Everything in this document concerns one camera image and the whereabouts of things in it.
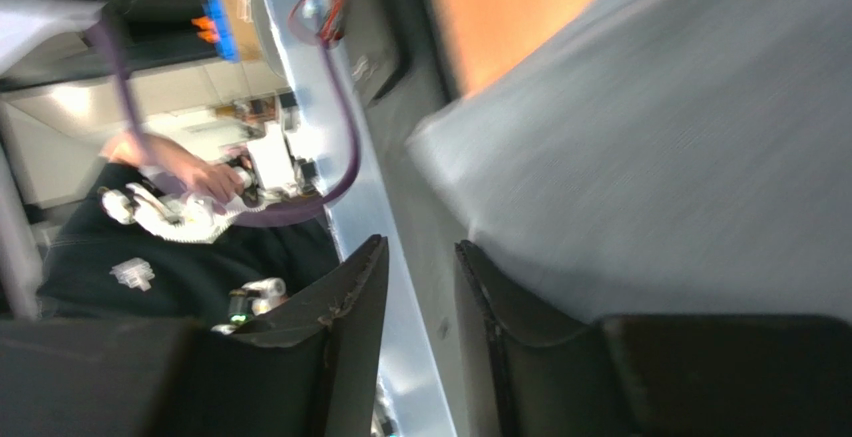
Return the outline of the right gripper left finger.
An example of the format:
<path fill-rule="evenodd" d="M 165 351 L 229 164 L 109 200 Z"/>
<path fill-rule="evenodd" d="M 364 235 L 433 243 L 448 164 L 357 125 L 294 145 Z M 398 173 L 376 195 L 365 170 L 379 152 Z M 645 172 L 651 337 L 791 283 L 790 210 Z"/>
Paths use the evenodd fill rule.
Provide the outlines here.
<path fill-rule="evenodd" d="M 1 326 L 5 436 L 367 436 L 389 276 L 373 235 L 229 335 L 188 319 Z"/>

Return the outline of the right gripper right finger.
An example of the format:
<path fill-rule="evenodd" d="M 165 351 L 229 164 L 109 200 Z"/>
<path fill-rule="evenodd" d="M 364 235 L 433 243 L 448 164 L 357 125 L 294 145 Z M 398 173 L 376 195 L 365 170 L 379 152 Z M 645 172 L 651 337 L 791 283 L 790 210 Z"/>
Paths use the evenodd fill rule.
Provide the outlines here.
<path fill-rule="evenodd" d="M 455 247 L 475 436 L 847 436 L 851 328 L 815 315 L 583 323 Z"/>

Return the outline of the grey long sleeve shirt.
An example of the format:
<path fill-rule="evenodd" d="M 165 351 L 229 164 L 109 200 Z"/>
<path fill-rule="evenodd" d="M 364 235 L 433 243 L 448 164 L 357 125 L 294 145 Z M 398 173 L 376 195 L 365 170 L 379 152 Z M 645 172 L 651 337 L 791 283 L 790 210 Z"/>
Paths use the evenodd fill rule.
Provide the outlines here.
<path fill-rule="evenodd" d="M 575 318 L 851 316 L 851 0 L 595 0 L 408 148 Z"/>

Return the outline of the person's bare hand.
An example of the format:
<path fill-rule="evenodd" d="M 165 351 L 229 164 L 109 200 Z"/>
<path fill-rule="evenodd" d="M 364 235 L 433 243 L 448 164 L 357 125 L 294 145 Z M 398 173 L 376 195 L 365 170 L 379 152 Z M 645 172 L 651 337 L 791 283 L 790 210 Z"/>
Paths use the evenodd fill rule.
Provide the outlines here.
<path fill-rule="evenodd" d="M 190 155 L 172 169 L 189 190 L 211 197 L 221 204 L 229 203 L 245 189 L 243 179 L 225 163 L 210 163 Z"/>

